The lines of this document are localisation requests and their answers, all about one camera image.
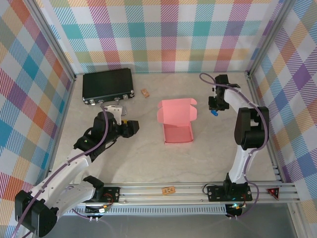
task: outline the pink cardboard box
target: pink cardboard box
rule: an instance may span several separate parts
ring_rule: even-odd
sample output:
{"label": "pink cardboard box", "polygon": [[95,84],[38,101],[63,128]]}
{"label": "pink cardboard box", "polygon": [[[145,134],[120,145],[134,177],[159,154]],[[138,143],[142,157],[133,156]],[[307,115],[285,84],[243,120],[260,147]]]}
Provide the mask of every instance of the pink cardboard box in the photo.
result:
{"label": "pink cardboard box", "polygon": [[194,140],[191,121],[197,118],[193,98],[162,100],[158,104],[158,122],[163,123],[165,144],[188,143]]}

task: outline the plaid wall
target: plaid wall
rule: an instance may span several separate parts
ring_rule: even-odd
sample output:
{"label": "plaid wall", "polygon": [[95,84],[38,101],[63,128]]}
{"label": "plaid wall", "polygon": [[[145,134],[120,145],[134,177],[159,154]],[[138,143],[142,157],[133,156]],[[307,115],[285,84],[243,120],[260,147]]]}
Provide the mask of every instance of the plaid wall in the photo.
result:
{"label": "plaid wall", "polygon": [[283,0],[37,0],[75,71],[245,71]]}
{"label": "plaid wall", "polygon": [[288,181],[317,237],[317,1],[297,0],[261,67],[258,95]]}
{"label": "plaid wall", "polygon": [[12,234],[14,197],[42,178],[70,79],[22,0],[0,0],[0,237]]}

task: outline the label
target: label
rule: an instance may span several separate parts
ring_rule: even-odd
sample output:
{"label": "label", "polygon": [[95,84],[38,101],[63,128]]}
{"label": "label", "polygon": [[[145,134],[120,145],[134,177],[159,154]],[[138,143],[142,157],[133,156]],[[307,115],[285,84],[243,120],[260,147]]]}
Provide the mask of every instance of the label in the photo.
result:
{"label": "label", "polygon": [[167,194],[174,193],[174,192],[175,192],[174,186],[162,188],[163,195],[167,195]]}

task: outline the black case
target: black case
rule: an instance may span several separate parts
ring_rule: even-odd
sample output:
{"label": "black case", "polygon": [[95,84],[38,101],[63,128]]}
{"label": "black case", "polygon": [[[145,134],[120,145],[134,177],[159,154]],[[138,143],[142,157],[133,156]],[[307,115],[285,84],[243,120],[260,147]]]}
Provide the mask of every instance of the black case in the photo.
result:
{"label": "black case", "polygon": [[131,69],[87,73],[83,76],[83,101],[94,105],[134,97]]}

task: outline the triangle sticker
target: triangle sticker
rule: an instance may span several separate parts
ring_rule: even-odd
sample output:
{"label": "triangle sticker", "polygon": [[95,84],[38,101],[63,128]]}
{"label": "triangle sticker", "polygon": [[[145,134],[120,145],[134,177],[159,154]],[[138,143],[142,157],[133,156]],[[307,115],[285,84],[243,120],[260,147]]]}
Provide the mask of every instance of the triangle sticker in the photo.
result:
{"label": "triangle sticker", "polygon": [[279,187],[267,189],[269,194],[271,194],[276,200],[279,200]]}

